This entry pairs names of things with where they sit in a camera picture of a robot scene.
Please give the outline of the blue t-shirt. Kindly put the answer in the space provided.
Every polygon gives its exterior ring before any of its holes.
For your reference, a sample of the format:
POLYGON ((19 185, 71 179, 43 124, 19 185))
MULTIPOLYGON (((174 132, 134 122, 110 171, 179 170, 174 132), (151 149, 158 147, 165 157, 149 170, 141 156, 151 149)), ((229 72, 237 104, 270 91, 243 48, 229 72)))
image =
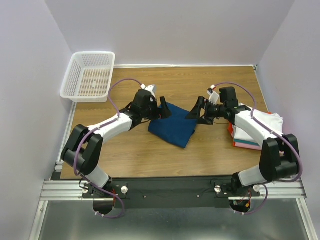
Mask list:
POLYGON ((174 104, 167 103, 172 115, 169 118, 152 120, 148 132, 163 141, 185 149, 197 126, 196 119, 186 119, 189 112, 174 104))

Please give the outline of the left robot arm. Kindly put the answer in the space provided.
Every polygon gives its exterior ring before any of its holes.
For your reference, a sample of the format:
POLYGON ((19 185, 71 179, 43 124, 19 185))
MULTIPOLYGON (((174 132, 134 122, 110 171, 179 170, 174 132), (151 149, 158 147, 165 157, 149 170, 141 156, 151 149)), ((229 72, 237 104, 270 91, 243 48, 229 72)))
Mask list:
POLYGON ((91 182, 93 191, 101 198, 111 191, 112 178, 98 163, 103 144, 117 135, 128 132, 143 123, 143 120, 166 119, 172 115, 165 97, 160 105, 152 90, 140 89, 134 99, 116 115, 95 125, 77 125, 72 130, 60 158, 71 166, 75 175, 91 182))

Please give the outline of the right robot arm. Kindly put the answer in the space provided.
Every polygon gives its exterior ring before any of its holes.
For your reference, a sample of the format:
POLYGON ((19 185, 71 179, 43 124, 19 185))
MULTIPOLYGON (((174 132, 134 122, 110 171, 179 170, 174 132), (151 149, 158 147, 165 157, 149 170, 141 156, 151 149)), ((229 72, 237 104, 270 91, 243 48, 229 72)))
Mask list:
POLYGON ((199 96, 187 120, 196 120, 201 125, 213 125, 214 120, 224 118, 233 126, 245 131, 261 148, 259 164, 236 172, 231 177, 230 191, 241 196, 248 187, 279 182, 294 182, 303 173, 298 139, 293 134, 283 134, 267 126, 254 116, 254 108, 240 105, 234 85, 222 87, 218 92, 212 85, 209 98, 199 96))

